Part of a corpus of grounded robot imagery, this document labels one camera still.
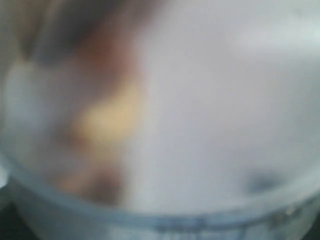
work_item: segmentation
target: container rim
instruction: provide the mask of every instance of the container rim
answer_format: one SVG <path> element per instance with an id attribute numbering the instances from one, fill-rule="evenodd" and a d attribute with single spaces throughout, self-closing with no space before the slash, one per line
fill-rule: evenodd
<path id="1" fill-rule="evenodd" d="M 0 152 L 0 163 L 14 180 L 51 204 L 76 215 L 85 215 L 117 226 L 134 228 L 234 228 L 265 221 L 277 213 L 292 212 L 320 194 L 320 161 L 309 171 L 278 188 L 260 195 L 226 200 L 220 211 L 199 215 L 158 215 L 129 212 L 116 207 L 98 206 L 62 193 L 32 174 L 20 163 Z"/>

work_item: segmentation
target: translucent container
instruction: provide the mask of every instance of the translucent container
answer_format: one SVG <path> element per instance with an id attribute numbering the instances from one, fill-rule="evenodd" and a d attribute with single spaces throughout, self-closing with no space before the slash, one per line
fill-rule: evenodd
<path id="1" fill-rule="evenodd" d="M 300 239 L 320 209 L 320 2 L 149 3 L 6 2 L 20 214 L 44 240 Z"/>

